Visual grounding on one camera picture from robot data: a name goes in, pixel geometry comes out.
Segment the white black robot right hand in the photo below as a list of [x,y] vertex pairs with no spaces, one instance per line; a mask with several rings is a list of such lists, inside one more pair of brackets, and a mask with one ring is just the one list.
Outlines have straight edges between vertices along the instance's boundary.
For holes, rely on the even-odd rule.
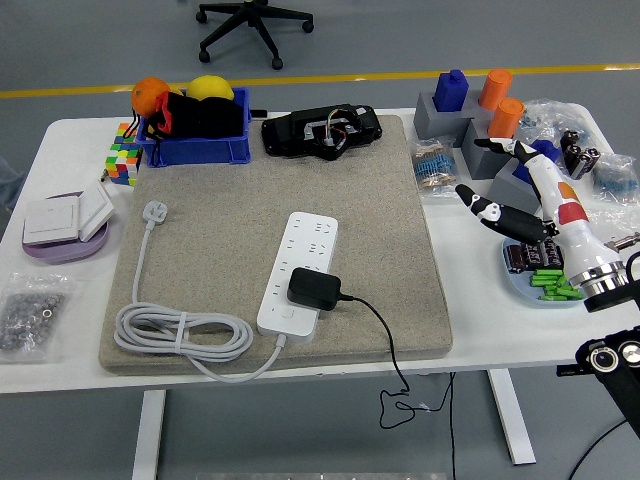
[[564,273],[573,286],[589,282],[628,282],[620,255],[596,238],[574,189],[556,164],[532,146],[508,138],[476,139],[479,147],[517,158],[528,169],[540,201],[541,218],[476,194],[460,184],[455,188],[467,208],[488,228],[514,240],[538,245],[552,237],[560,247]]

